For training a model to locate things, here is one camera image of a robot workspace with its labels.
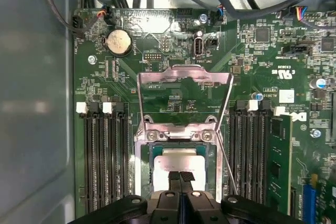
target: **chip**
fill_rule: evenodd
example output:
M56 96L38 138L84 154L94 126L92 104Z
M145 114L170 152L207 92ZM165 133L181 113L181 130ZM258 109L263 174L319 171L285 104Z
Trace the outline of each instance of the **chip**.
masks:
M241 74L242 73L242 67L241 66L232 66L232 73L233 74Z
M334 52L334 39L333 38L322 38L321 51L322 52Z
M256 41L257 42L269 42L269 29L257 28L256 29Z

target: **integrated circuit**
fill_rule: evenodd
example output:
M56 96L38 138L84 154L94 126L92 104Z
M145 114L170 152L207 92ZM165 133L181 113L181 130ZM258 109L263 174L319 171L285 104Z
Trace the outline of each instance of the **integrated circuit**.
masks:
M269 29L257 28L256 29L256 41L257 42L269 42Z
M334 52L334 38L322 38L321 39L321 51L322 52Z

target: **blue capacitor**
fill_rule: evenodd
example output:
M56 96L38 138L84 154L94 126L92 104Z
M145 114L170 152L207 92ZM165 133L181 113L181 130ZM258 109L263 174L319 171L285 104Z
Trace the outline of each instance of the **blue capacitor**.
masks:
M257 93L257 92L253 93L253 94L251 95L251 97L252 97L253 100L257 100L257 101L259 101L259 102L262 101L262 100L264 99L264 95L261 94L261 93Z

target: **mounting hole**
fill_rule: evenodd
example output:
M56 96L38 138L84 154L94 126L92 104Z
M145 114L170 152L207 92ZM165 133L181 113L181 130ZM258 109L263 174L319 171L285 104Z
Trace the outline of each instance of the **mounting hole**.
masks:
M218 221L218 217L217 217L217 216L211 216L211 217L210 217L210 220L211 220L211 221Z
M132 203L133 203L133 204L137 204L137 203L140 203L140 201L141 201L141 200L139 200L139 199L134 199L134 200L132 200Z
M174 197L174 196L175 196L175 193L166 193L166 196L167 196L167 197Z

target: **white label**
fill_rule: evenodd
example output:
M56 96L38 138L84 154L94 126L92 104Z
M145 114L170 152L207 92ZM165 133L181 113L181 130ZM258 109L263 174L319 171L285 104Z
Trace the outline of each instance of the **white label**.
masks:
M279 103L294 103L295 90L294 89L280 89Z

